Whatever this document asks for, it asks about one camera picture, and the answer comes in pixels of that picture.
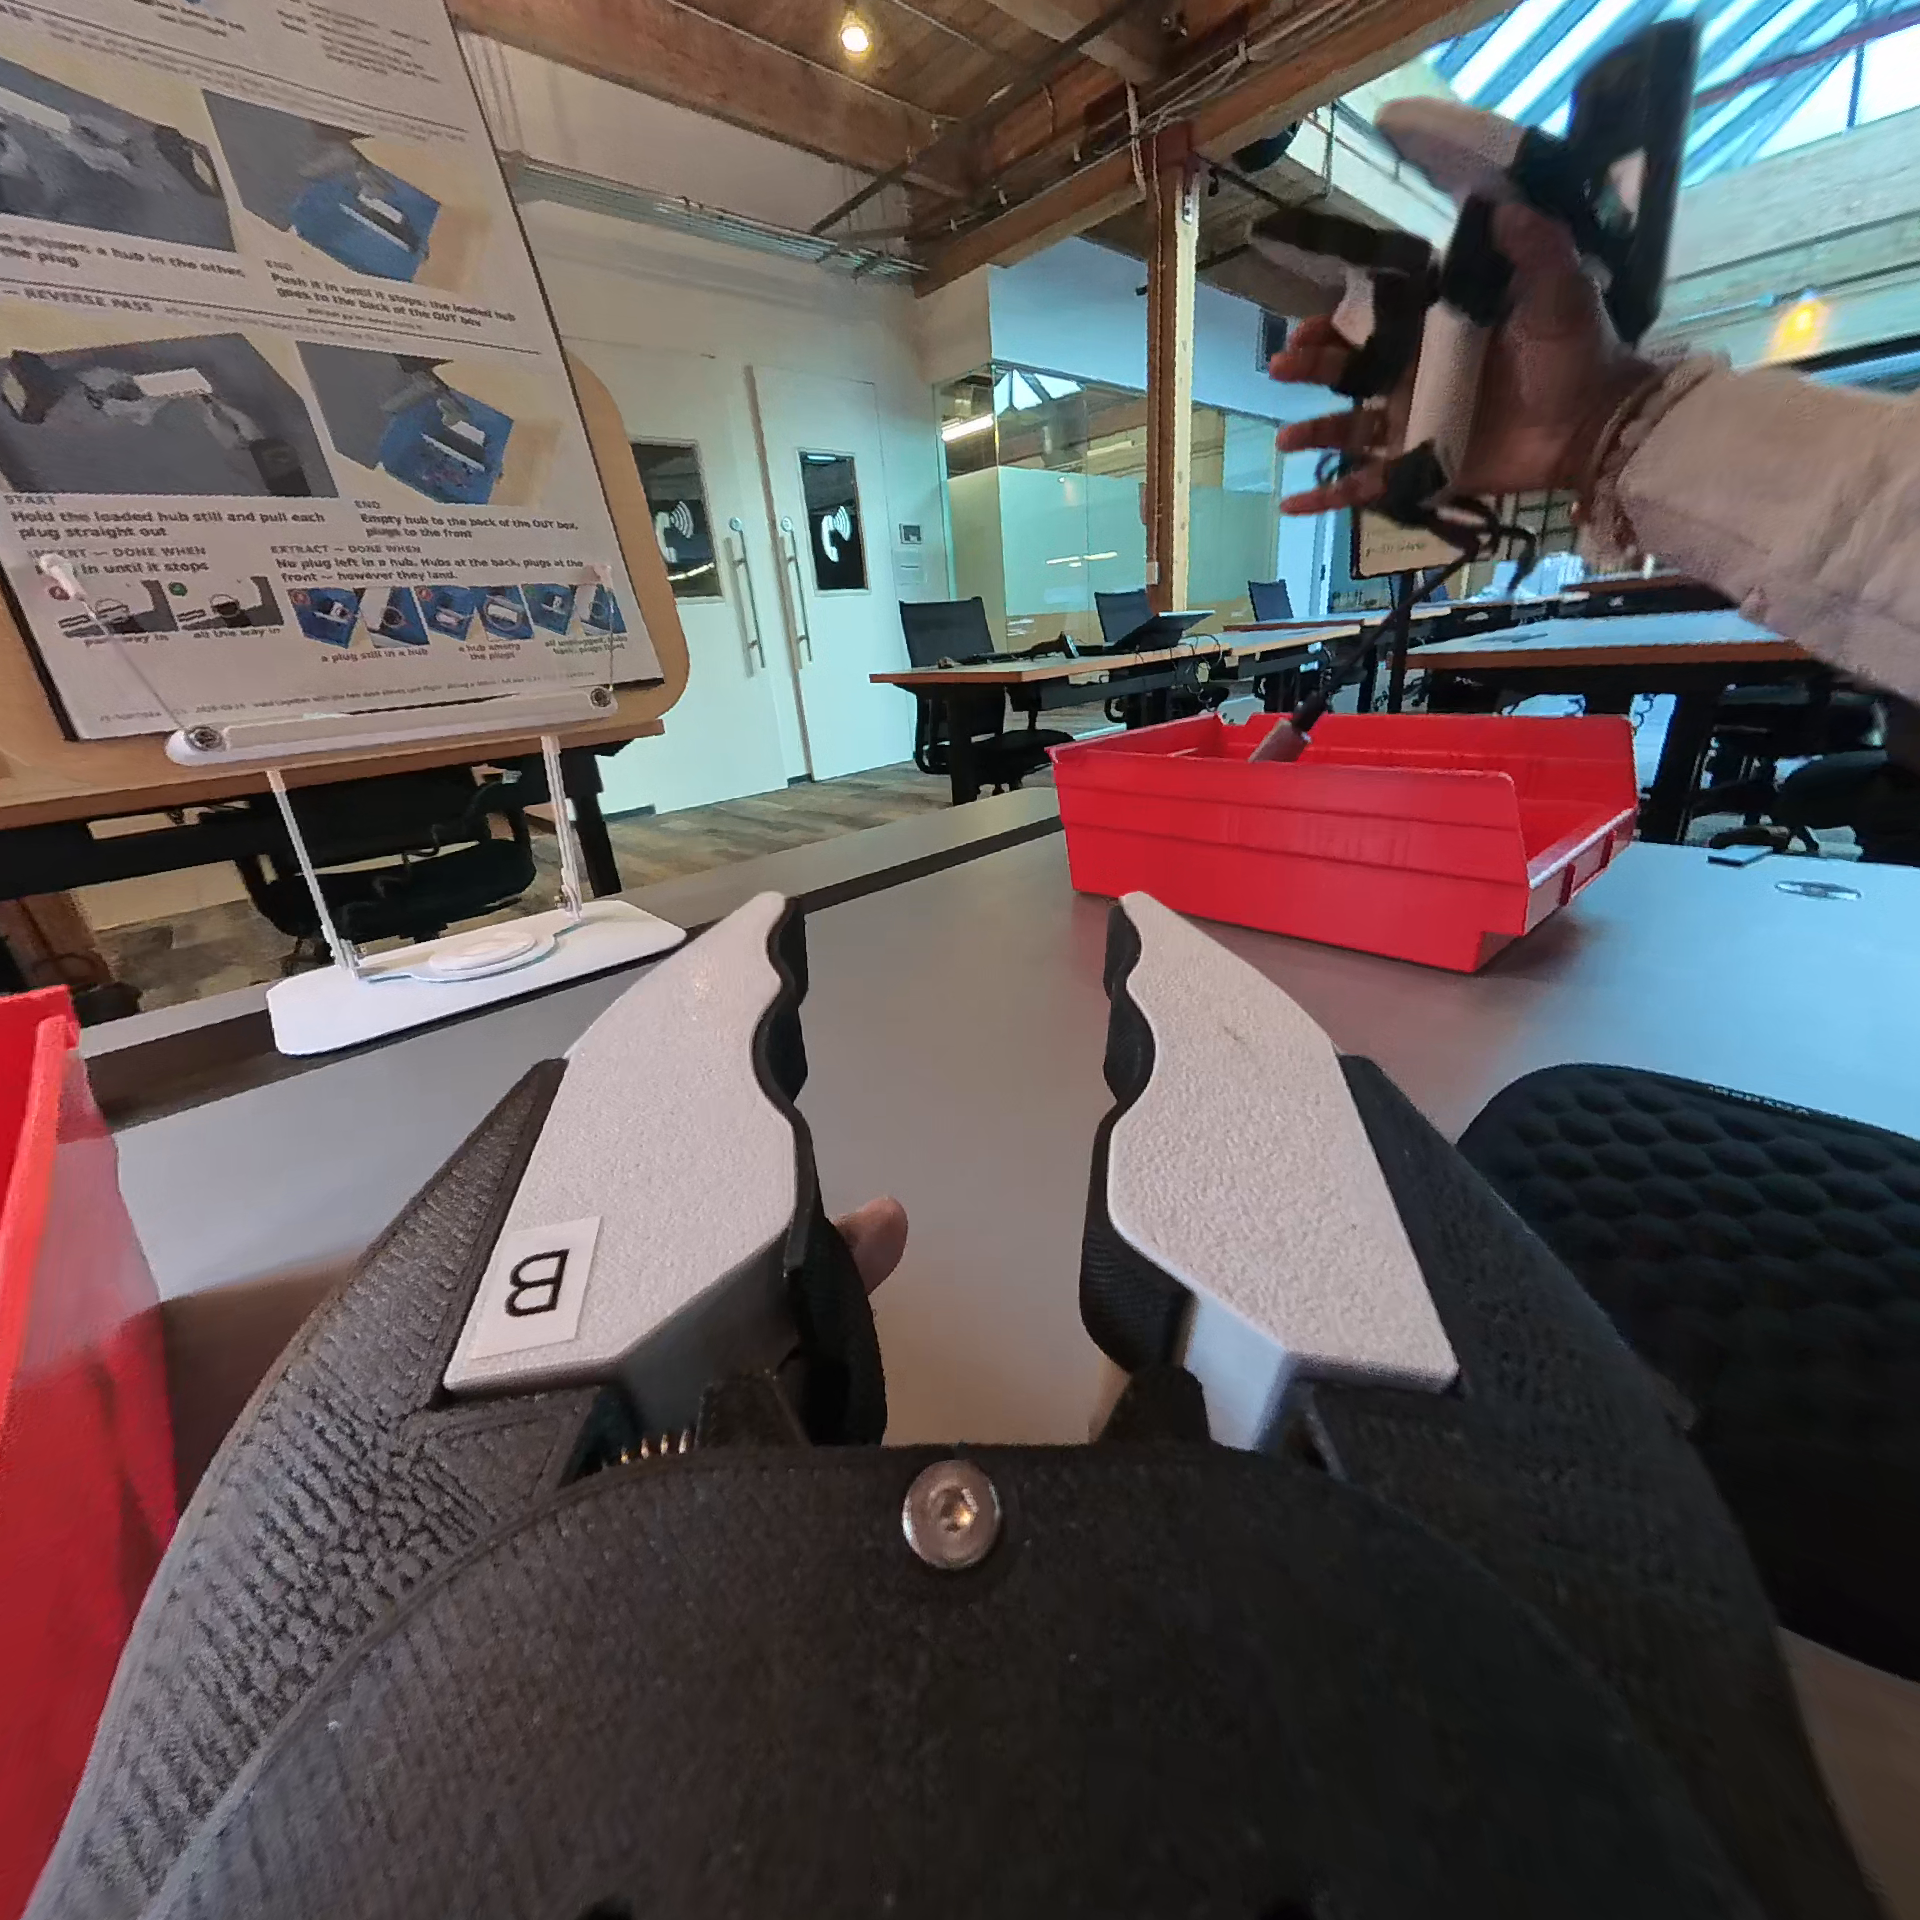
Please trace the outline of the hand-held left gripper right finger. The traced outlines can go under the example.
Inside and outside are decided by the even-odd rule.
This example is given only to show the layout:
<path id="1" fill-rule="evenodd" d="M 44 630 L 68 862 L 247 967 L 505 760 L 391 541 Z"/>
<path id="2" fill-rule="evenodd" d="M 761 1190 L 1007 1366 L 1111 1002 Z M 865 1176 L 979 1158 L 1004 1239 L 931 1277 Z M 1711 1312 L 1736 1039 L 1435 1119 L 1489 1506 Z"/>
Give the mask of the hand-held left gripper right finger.
<path id="1" fill-rule="evenodd" d="M 1269 1448 L 1306 1384 L 1445 1394 L 1459 1359 L 1348 1058 L 1284 990 L 1151 893 L 1104 962 L 1083 1323 L 1128 1376 L 1175 1365 L 1213 1439 Z"/>

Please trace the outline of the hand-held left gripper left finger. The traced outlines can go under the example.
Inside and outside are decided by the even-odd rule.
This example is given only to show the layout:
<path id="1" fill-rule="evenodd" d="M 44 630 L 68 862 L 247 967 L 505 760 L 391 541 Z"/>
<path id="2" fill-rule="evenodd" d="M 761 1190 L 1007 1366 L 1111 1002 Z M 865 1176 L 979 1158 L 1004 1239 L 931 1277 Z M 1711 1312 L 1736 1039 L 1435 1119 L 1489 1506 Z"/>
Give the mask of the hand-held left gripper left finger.
<path id="1" fill-rule="evenodd" d="M 882 1439 L 869 1291 L 800 1114 L 805 918 L 759 893 L 568 1051 L 448 1368 L 496 1398 L 610 1384 L 645 1437 L 770 1374 L 805 1437 Z"/>

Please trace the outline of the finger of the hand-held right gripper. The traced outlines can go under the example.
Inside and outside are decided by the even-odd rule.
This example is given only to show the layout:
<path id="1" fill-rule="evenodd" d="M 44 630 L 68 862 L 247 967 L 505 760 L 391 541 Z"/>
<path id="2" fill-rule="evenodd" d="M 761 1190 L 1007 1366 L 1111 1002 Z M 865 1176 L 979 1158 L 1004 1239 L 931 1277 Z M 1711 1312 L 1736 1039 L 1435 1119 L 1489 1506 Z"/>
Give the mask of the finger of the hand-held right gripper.
<path id="1" fill-rule="evenodd" d="M 1457 100 L 1397 99 L 1376 109 L 1376 130 L 1408 167 L 1453 204 L 1514 200 L 1530 130 Z"/>

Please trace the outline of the red plastic bin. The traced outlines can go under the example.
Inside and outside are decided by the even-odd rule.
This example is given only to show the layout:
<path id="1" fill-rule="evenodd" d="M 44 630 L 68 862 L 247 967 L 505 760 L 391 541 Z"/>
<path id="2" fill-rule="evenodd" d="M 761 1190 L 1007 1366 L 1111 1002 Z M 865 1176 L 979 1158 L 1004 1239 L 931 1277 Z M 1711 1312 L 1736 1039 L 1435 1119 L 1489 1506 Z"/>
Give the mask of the red plastic bin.
<path id="1" fill-rule="evenodd" d="M 1275 716 L 1213 712 L 1051 755 L 1072 886 L 1477 974 L 1631 845 L 1620 716 L 1332 712 L 1295 760 Z"/>
<path id="2" fill-rule="evenodd" d="M 161 1295 L 67 990 L 3 998 L 3 1915 L 52 1853 L 177 1526 Z"/>

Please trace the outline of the person's right forearm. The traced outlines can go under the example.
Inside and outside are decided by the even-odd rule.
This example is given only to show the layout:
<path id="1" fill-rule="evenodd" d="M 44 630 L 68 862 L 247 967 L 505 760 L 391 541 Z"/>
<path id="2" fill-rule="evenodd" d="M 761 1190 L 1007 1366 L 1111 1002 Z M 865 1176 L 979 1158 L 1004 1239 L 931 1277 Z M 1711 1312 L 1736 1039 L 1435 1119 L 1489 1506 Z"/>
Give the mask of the person's right forearm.
<path id="1" fill-rule="evenodd" d="M 1591 527 L 1915 704 L 1917 395 L 1697 355 L 1605 424 Z"/>

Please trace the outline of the person's left hand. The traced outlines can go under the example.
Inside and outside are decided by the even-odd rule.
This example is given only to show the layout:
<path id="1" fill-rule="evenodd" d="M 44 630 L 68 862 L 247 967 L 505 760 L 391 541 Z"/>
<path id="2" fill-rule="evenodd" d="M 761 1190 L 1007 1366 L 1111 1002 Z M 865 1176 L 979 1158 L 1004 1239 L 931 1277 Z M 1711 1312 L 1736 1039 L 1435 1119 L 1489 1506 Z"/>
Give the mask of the person's left hand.
<path id="1" fill-rule="evenodd" d="M 848 1247 L 857 1279 L 871 1299 L 900 1266 L 908 1213 L 895 1196 L 879 1196 L 832 1220 Z"/>

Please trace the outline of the person's right hand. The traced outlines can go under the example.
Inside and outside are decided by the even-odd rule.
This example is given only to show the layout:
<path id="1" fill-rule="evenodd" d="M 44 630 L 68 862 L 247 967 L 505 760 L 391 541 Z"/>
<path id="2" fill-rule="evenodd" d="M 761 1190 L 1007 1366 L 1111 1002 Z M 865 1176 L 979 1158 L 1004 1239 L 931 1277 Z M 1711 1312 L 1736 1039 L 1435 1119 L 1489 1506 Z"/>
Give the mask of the person's right hand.
<path id="1" fill-rule="evenodd" d="M 1511 266 L 1505 317 L 1482 360 L 1472 435 L 1453 469 L 1467 496 L 1579 493 L 1605 424 L 1634 392 L 1649 364 L 1618 343 L 1597 283 L 1583 269 L 1572 232 L 1540 210 L 1496 207 L 1496 247 Z M 1283 452 L 1332 450 L 1346 469 L 1280 500 L 1317 517 L 1372 509 L 1387 460 L 1411 442 L 1413 376 L 1346 414 L 1284 423 Z"/>

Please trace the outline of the whiteboard on stand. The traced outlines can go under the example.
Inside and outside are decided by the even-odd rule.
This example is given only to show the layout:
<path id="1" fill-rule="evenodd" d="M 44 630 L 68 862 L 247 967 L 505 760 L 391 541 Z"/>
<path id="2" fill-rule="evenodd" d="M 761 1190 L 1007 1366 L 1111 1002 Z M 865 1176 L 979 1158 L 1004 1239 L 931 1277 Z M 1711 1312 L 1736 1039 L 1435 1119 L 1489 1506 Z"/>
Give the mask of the whiteboard on stand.
<path id="1" fill-rule="evenodd" d="M 1352 576 L 1373 580 L 1514 559 L 1532 533 L 1505 507 L 1500 498 L 1459 498 L 1416 523 L 1352 509 Z"/>

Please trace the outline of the white phone booth door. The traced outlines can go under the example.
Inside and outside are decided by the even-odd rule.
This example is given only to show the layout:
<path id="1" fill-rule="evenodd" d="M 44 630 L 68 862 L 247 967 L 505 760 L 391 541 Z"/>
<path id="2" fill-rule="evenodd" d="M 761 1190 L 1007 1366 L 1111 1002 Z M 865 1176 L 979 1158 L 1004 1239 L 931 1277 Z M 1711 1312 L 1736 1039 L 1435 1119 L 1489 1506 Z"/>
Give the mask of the white phone booth door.
<path id="1" fill-rule="evenodd" d="M 712 356 L 605 347 L 593 356 L 620 408 L 689 645 L 689 683 L 645 735 L 605 760 L 609 814 L 653 816 L 778 787 L 778 695 L 739 572 L 736 404 Z"/>
<path id="2" fill-rule="evenodd" d="M 869 380 L 748 367 L 808 775 L 909 756 L 880 404 Z"/>

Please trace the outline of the wooden office desk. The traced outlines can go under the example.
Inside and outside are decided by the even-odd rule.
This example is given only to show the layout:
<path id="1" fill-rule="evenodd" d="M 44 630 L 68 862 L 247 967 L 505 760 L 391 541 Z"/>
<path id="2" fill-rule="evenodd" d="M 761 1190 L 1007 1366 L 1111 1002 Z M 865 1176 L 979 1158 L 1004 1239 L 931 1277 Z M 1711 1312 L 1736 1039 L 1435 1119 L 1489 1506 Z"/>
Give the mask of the wooden office desk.
<path id="1" fill-rule="evenodd" d="M 917 704 L 915 763 L 946 779 L 962 806 L 1018 790 L 1064 742 L 1042 725 L 1056 708 L 1098 707 L 1123 728 L 1151 728 L 1248 695 L 1275 710 L 1300 671 L 1361 623 L 1272 621 L 1135 652 L 992 655 L 871 675 Z"/>
<path id="2" fill-rule="evenodd" d="M 1840 676 L 1792 640 L 1733 610 L 1685 614 L 1549 616 L 1413 646 L 1400 671 L 1482 680 L 1501 696 L 1583 696 L 1589 712 L 1625 712 L 1637 696 L 1673 696 L 1657 775 L 1639 811 L 1639 837 L 1685 838 L 1714 718 L 1736 687 L 1811 687 L 1816 708 Z"/>

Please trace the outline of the black mesh office chair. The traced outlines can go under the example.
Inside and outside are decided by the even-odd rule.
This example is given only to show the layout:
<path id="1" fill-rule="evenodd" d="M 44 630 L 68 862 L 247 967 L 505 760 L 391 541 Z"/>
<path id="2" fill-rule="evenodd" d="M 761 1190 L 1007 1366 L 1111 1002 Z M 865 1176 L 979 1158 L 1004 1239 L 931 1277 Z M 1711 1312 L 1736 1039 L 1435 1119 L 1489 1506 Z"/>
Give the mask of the black mesh office chair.
<path id="1" fill-rule="evenodd" d="M 1917 1675 L 1917 1140 L 1616 1064 L 1461 1155 L 1685 1403 L 1779 1618 Z"/>

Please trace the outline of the printed instruction sheet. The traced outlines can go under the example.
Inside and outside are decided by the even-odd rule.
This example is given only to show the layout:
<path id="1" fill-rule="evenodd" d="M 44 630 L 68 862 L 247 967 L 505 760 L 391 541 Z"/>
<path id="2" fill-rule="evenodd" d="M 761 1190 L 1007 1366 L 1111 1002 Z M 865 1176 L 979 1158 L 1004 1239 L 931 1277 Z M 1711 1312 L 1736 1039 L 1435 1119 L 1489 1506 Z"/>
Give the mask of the printed instruction sheet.
<path id="1" fill-rule="evenodd" d="M 445 4 L 7 2 L 5 604 L 74 739 L 618 686 Z"/>

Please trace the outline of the wooden post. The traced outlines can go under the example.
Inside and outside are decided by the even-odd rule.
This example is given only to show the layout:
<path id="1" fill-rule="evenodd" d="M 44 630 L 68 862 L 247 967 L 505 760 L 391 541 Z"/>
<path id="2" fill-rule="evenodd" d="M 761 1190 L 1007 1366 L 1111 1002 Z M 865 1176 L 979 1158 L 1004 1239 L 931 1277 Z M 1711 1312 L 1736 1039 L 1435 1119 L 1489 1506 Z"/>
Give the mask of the wooden post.
<path id="1" fill-rule="evenodd" d="M 1146 236 L 1146 587 L 1155 610 L 1187 607 L 1193 490 L 1193 301 L 1200 182 L 1193 130 L 1155 136 Z"/>

